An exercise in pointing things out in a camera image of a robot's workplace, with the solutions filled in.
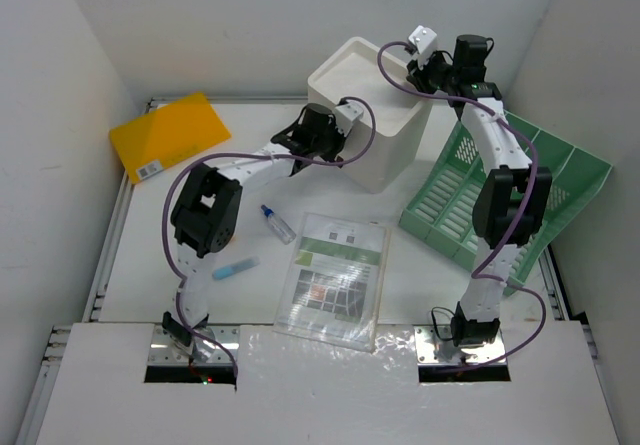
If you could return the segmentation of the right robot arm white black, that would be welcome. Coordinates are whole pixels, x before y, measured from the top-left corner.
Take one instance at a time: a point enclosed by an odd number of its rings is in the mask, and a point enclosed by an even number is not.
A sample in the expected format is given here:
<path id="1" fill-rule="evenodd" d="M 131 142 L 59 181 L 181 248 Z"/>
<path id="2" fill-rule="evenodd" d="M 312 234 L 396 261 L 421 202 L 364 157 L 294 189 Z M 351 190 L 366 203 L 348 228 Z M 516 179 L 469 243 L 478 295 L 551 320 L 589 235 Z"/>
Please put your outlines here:
<path id="1" fill-rule="evenodd" d="M 540 230 L 552 185 L 551 171 L 540 165 L 531 140 L 509 125 L 497 85 L 485 79 L 492 49 L 488 37 L 460 35 L 448 54 L 438 48 L 435 32 L 423 26 L 407 46 L 408 82 L 420 93 L 447 95 L 486 175 L 472 209 L 476 262 L 450 324 L 452 343 L 462 347 L 494 341 L 511 267 Z"/>

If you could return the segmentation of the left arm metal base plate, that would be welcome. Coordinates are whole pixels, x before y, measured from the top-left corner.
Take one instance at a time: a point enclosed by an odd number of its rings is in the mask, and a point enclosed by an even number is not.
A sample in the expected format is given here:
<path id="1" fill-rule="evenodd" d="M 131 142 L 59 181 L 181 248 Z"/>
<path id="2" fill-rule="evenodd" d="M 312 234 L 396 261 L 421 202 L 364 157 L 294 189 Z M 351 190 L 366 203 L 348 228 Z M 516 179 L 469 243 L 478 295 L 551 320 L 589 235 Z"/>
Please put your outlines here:
<path id="1" fill-rule="evenodd" d="M 209 325 L 201 330 L 203 335 L 213 338 L 237 359 L 240 328 L 238 326 Z M 231 365 L 231 359 L 225 351 L 210 340 L 195 338 L 189 346 L 176 342 L 161 326 L 154 328 L 147 356 L 149 366 L 186 366 L 189 361 L 193 365 Z"/>

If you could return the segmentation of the clear spray bottle blue cap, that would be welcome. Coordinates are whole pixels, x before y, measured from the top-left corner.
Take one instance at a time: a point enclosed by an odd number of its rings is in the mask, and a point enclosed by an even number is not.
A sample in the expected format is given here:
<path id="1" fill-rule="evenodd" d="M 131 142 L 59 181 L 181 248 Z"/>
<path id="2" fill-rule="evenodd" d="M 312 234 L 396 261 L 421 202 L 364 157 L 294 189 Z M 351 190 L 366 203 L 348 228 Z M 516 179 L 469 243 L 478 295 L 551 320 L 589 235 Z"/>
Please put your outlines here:
<path id="1" fill-rule="evenodd" d="M 262 204 L 260 209 L 266 219 L 266 223 L 283 244 L 292 243 L 297 238 L 293 229 L 271 208 Z"/>

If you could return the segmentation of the blue highlighter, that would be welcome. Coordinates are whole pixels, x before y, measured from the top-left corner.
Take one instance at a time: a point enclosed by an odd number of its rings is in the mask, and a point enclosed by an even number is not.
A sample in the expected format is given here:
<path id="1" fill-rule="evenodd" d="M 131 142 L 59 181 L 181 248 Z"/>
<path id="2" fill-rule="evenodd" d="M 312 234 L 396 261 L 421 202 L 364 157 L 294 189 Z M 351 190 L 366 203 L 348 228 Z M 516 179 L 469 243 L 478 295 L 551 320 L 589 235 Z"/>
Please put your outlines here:
<path id="1" fill-rule="evenodd" d="M 225 280 L 238 273 L 242 273 L 246 270 L 250 270 L 258 266 L 259 264 L 260 264 L 260 260 L 258 257 L 245 258 L 235 263 L 217 268 L 212 272 L 212 278 L 216 281 Z"/>

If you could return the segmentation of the white three-drawer cabinet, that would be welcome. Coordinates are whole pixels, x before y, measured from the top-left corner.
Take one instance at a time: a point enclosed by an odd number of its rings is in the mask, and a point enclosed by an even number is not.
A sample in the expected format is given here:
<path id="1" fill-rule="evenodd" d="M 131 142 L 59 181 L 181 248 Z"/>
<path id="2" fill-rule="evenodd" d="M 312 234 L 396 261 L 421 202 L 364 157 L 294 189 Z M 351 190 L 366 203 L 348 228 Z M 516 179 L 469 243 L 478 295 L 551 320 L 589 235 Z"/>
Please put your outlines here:
<path id="1" fill-rule="evenodd" d="M 361 38 L 347 40 L 307 80 L 308 101 L 327 108 L 355 96 L 374 114 L 364 113 L 346 140 L 345 160 L 373 143 L 366 154 L 343 168 L 371 193 L 382 192 L 413 163 L 432 110 L 432 102 L 390 85 L 377 65 L 379 47 Z"/>

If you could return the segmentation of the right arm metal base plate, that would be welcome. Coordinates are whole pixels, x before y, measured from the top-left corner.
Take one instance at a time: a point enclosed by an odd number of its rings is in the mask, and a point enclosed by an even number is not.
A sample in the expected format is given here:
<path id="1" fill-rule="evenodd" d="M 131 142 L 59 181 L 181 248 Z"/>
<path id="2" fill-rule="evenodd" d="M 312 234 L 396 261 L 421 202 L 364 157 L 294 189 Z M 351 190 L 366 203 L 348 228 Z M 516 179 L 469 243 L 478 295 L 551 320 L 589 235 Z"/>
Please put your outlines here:
<path id="1" fill-rule="evenodd" d="M 414 343 L 418 365 L 426 367 L 479 365 L 506 352 L 501 334 L 498 334 L 492 343 L 484 342 L 481 345 L 471 346 L 456 346 L 450 338 L 451 332 L 448 325 L 415 326 Z"/>

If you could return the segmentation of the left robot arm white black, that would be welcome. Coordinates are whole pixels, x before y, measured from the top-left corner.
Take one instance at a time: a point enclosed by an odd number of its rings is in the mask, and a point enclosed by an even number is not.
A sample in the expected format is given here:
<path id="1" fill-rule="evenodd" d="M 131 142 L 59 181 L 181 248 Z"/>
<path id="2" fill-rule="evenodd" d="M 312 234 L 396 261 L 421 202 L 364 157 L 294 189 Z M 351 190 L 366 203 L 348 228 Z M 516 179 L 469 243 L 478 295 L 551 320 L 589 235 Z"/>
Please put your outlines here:
<path id="1" fill-rule="evenodd" d="M 193 298 L 202 287 L 198 277 L 205 259 L 223 250 L 235 232 L 244 192 L 276 179 L 293 176 L 316 163 L 337 163 L 346 139 L 364 110 L 343 99 L 329 109 L 305 105 L 298 118 L 276 133 L 267 145 L 252 153 L 240 153 L 223 167 L 208 165 L 203 158 L 185 169 L 184 182 L 170 208 L 165 199 L 162 212 L 162 244 L 171 270 L 182 280 L 180 301 L 163 316 L 163 329 L 182 347 L 194 342 L 195 328 L 208 317 L 202 303 Z"/>

